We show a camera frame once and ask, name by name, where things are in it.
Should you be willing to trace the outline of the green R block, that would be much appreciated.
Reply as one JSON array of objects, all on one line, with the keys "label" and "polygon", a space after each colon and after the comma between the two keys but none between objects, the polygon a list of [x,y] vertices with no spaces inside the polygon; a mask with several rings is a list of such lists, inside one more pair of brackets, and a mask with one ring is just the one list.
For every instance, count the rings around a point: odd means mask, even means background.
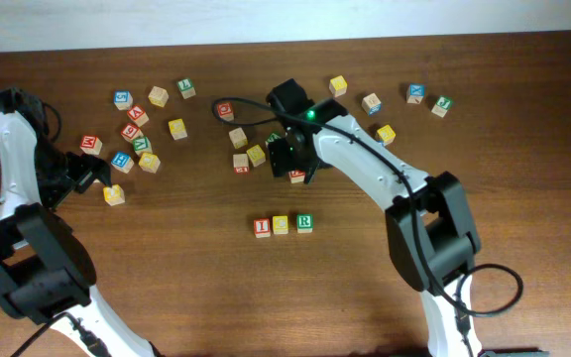
[{"label": "green R block", "polygon": [[299,214],[296,217],[296,229],[299,234],[313,231],[313,216],[311,214]]}]

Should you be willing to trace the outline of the yellow C block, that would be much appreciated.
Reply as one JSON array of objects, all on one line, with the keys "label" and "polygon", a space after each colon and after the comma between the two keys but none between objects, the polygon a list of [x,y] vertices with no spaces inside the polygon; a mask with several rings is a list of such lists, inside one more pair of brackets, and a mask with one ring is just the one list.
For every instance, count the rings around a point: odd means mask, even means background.
[{"label": "yellow C block", "polygon": [[276,215],[272,217],[272,227],[275,235],[285,235],[289,232],[288,217]]}]

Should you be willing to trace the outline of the red I block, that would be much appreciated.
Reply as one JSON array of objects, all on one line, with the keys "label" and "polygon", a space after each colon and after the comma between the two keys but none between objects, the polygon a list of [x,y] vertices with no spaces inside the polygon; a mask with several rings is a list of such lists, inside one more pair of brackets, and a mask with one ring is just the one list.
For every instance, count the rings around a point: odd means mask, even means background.
[{"label": "red I block", "polygon": [[268,218],[256,219],[253,227],[256,238],[267,238],[272,235],[271,221]]}]

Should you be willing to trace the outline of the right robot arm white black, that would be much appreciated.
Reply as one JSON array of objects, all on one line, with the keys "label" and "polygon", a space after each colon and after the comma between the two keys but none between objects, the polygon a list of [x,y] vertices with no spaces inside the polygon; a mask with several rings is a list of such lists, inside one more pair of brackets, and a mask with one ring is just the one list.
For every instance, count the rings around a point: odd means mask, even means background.
[{"label": "right robot arm white black", "polygon": [[461,182],[448,172],[418,170],[377,143],[334,99],[308,98],[293,79],[267,103],[285,129],[269,146],[272,170],[311,182],[335,168],[385,213],[392,263],[420,295],[432,356],[478,356],[470,283],[481,243]]}]

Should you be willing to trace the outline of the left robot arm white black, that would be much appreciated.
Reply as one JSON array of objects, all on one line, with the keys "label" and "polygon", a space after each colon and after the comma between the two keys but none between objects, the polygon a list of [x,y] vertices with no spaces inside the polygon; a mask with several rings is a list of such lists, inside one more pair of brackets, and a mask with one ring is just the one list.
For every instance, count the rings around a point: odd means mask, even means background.
[{"label": "left robot arm white black", "polygon": [[0,91],[0,307],[38,326],[15,353],[52,329],[89,356],[156,356],[103,298],[89,254],[55,213],[70,193],[110,185],[111,172],[55,147],[49,108],[20,88]]}]

